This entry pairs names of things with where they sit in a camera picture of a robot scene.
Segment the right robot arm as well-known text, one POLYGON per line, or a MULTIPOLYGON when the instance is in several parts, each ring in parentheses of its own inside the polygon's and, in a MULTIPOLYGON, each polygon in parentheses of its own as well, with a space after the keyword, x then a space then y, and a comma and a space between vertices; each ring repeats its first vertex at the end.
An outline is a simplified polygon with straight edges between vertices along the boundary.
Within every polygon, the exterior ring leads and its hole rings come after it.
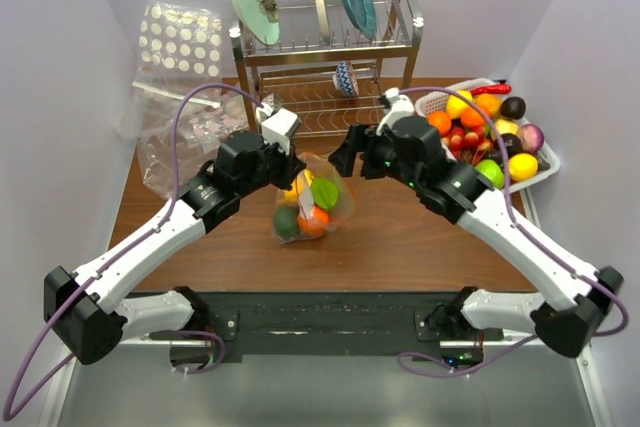
POLYGON ((577 357, 610 312, 623 284, 613 267, 577 258, 509 208, 502 190, 475 167, 460 162, 424 120, 393 125, 354 124, 330 157, 344 177, 362 159, 367 180, 389 177, 411 188, 432 213, 473 234, 519 270, 534 294, 465 287, 437 310, 429 325, 459 340, 485 329, 536 335, 547 347, 577 357))

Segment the green apple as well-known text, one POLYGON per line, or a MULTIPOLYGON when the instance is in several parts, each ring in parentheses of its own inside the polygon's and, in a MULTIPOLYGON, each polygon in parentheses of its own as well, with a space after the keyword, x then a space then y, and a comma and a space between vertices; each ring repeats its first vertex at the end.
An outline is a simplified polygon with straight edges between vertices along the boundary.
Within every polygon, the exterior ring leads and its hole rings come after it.
POLYGON ((502 189, 505 184, 505 175, 502 167, 494 160, 485 159, 480 161, 476 170, 487 177, 497 189, 502 189))

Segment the dark green avocado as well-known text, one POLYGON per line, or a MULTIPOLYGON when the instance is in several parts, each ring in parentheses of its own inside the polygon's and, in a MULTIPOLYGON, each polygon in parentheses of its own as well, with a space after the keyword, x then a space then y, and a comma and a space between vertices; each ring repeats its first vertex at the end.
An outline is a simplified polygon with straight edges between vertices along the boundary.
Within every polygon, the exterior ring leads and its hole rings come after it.
POLYGON ((298 213, 298 208, 294 206, 283 205, 276 209, 272 226, 275 235, 280 240, 289 241, 301 234, 298 225, 298 213))

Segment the yellow bell pepper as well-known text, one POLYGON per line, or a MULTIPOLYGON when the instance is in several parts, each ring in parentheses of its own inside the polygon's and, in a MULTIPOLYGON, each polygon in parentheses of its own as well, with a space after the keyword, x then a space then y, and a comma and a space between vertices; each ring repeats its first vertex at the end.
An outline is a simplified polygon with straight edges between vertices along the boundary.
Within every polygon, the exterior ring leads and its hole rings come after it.
POLYGON ((315 176, 309 169, 300 172, 289 190, 279 191, 279 203, 283 205, 297 205, 300 195, 313 183, 315 176))

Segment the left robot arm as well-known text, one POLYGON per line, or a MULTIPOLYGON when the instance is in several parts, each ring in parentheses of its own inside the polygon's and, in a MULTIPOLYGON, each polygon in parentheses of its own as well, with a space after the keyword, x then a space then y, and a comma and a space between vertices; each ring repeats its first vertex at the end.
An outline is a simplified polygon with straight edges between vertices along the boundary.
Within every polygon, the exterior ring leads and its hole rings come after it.
POLYGON ((135 299, 129 293, 176 252, 236 214, 245 197, 268 185, 289 187, 304 167, 289 134, 232 134, 216 159, 136 232, 73 272, 53 269, 44 280, 45 321, 83 365, 143 334, 176 331, 185 339, 200 337, 210 314, 192 289, 176 287, 135 299))

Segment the light green pepper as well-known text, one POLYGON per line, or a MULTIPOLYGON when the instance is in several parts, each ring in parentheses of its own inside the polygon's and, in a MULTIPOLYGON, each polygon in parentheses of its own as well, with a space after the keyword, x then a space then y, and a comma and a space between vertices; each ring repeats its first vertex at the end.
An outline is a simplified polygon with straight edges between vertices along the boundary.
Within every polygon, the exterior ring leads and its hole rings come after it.
POLYGON ((339 201, 340 191, 337 185, 326 178, 317 177, 310 186, 314 203, 325 211, 331 211, 339 201))

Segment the orange zip top bag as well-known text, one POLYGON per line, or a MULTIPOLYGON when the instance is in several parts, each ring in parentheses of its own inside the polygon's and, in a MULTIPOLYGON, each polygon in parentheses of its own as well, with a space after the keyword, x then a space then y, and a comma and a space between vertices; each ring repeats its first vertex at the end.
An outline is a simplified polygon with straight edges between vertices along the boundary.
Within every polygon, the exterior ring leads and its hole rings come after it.
POLYGON ((271 234, 280 244, 333 233, 356 208, 353 190, 326 156, 304 152, 299 158, 306 167, 288 190, 276 191, 271 234))

